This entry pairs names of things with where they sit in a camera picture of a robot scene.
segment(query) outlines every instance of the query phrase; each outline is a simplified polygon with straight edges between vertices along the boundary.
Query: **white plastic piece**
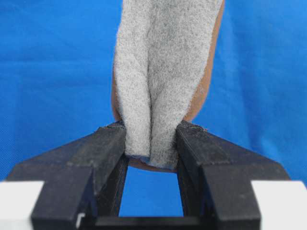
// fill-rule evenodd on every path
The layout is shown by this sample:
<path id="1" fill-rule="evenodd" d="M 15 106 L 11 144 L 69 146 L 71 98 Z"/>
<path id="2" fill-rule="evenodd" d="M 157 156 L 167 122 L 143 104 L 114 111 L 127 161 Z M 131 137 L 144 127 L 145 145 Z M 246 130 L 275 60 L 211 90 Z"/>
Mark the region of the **white plastic piece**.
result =
<path id="1" fill-rule="evenodd" d="M 85 213 L 79 213 L 76 221 L 76 228 L 78 229 L 81 225 L 82 218 L 85 217 Z"/>
<path id="2" fill-rule="evenodd" d="M 307 190 L 301 181 L 251 181 L 261 230 L 307 230 Z"/>
<path id="3" fill-rule="evenodd" d="M 0 230 L 33 230 L 31 214 L 43 181 L 0 182 Z"/>

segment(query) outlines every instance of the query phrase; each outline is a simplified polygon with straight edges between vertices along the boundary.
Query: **felt fabric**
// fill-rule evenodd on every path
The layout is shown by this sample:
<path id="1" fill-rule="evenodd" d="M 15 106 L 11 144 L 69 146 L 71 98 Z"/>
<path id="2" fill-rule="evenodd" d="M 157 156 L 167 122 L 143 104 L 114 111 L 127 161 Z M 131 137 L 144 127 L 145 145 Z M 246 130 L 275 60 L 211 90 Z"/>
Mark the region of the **felt fabric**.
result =
<path id="1" fill-rule="evenodd" d="M 114 53 L 128 157 L 176 168 L 175 132 L 206 67 L 222 0 L 123 0 Z"/>

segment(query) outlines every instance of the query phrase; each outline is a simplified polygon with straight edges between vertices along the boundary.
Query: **white block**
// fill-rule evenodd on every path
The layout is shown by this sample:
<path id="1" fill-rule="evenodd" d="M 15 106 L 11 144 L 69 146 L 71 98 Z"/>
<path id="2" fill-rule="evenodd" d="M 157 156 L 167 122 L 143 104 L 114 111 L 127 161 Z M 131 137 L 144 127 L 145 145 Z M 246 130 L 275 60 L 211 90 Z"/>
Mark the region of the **white block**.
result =
<path id="1" fill-rule="evenodd" d="M 301 181 L 251 181 L 261 230 L 307 230 L 307 190 Z"/>
<path id="2" fill-rule="evenodd" d="M 43 184 L 0 182 L 0 230 L 33 230 L 31 214 Z"/>

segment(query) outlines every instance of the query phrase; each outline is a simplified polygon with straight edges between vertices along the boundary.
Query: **blue background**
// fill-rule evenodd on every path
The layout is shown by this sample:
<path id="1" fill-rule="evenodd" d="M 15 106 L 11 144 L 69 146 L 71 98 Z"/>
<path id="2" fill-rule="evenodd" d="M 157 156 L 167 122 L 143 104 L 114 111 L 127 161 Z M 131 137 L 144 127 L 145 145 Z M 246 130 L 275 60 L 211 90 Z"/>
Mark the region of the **blue background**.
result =
<path id="1" fill-rule="evenodd" d="M 307 184 L 307 1 L 228 0 L 193 120 Z M 0 1 L 0 180 L 114 121 L 120 0 Z M 120 216 L 182 216 L 177 176 L 129 167 Z"/>

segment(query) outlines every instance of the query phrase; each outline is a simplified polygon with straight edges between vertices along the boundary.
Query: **folded felt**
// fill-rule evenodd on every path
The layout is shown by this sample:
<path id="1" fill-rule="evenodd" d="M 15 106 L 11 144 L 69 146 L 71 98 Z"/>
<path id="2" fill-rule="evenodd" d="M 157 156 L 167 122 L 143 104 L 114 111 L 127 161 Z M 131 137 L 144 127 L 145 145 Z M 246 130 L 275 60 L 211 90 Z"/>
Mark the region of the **folded felt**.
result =
<path id="1" fill-rule="evenodd" d="M 123 0 L 114 76 L 126 156 L 176 168 L 176 127 L 204 75 L 222 1 Z"/>

